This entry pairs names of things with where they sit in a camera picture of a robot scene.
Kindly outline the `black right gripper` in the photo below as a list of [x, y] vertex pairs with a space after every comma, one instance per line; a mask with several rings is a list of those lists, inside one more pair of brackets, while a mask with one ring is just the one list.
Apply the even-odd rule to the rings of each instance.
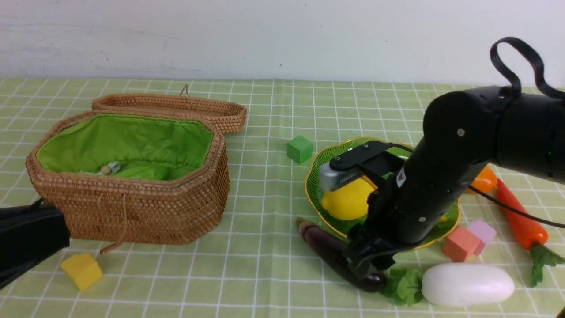
[[368, 198], [365, 222], [348, 233], [347, 260], [353, 275], [364, 279], [388, 270], [397, 252], [422, 243], [484, 167], [406, 163], [387, 177]]

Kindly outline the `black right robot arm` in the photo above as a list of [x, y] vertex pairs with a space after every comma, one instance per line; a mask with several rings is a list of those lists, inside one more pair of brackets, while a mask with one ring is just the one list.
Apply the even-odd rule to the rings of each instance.
[[352, 149], [355, 167], [377, 185], [344, 253], [358, 278], [422, 243], [488, 163], [564, 183], [563, 98], [497, 87], [450, 92], [427, 107], [422, 130], [407, 160], [391, 155], [390, 143]]

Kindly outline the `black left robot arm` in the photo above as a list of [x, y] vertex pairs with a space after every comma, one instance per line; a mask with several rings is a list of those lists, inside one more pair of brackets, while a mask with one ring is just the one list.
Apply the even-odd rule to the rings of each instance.
[[57, 207], [40, 199], [0, 210], [0, 288], [7, 287], [63, 248], [70, 233]]

